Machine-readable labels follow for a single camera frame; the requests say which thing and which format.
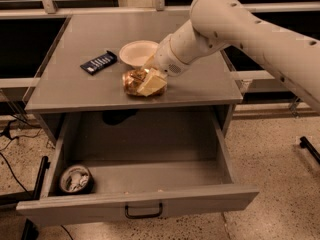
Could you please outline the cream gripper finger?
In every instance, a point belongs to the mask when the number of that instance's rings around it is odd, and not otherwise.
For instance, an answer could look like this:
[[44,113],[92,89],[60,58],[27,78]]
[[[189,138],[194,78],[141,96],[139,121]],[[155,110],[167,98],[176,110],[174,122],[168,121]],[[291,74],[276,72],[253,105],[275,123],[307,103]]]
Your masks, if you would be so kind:
[[167,87],[167,75],[159,70],[151,68],[137,89],[137,93],[148,97],[151,95],[162,94]]
[[150,69],[154,66],[154,55],[150,56],[142,66],[143,69]]

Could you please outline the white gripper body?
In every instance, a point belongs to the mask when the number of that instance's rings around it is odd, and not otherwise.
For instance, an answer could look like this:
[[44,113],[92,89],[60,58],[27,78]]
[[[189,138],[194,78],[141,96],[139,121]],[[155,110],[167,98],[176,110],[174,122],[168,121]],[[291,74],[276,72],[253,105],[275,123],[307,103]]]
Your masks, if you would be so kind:
[[167,74],[168,76],[176,77],[183,74],[189,69],[187,64],[182,63],[173,53],[171,49],[171,34],[163,39],[154,54],[152,65]]

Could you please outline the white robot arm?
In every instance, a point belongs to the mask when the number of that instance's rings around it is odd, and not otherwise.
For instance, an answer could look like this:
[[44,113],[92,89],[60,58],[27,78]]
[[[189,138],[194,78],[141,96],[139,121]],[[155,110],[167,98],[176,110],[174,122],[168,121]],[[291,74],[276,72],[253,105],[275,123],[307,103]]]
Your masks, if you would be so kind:
[[189,20],[160,42],[145,66],[179,76],[199,58],[228,46],[320,111],[320,41],[264,21],[238,0],[193,0]]

